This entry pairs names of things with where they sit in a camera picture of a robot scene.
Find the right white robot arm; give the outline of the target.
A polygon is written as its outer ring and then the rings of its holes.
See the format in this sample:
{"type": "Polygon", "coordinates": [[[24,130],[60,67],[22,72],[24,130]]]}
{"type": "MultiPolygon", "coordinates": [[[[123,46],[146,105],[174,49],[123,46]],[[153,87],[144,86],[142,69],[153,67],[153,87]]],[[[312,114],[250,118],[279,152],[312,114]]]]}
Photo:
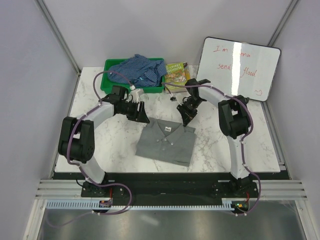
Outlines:
{"type": "Polygon", "coordinates": [[[230,174],[235,181],[229,184],[229,191],[235,197],[247,191],[246,183],[241,180],[250,175],[245,160],[244,139],[253,131],[253,119],[247,108],[248,99],[242,95],[230,96],[214,87],[209,80],[197,81],[192,78],[182,86],[189,96],[177,106],[182,123],[187,126],[197,115],[197,108],[203,102],[217,107],[218,124],[226,136],[230,152],[230,174]]]}

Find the grey long sleeve shirt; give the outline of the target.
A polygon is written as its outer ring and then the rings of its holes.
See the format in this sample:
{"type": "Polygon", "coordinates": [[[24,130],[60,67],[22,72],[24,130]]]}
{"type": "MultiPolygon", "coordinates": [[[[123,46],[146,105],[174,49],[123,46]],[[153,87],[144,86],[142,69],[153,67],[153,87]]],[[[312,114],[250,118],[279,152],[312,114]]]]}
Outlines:
{"type": "Polygon", "coordinates": [[[195,128],[182,123],[150,118],[136,144],[139,157],[189,167],[195,141],[195,128]]]}

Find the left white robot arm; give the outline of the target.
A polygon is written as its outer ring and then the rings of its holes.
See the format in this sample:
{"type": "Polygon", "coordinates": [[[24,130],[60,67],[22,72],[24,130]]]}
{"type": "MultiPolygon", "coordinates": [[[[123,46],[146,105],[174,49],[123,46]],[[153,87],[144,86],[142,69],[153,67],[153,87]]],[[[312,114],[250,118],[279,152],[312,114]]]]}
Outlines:
{"type": "Polygon", "coordinates": [[[115,115],[124,115],[129,121],[150,123],[145,103],[140,101],[144,90],[114,85],[111,93],[98,100],[98,104],[80,117],[67,116],[62,121],[58,153],[70,165],[77,166],[85,179],[92,183],[92,191],[99,197],[106,196],[110,185],[104,181],[105,171],[94,157],[95,129],[115,115]]]}

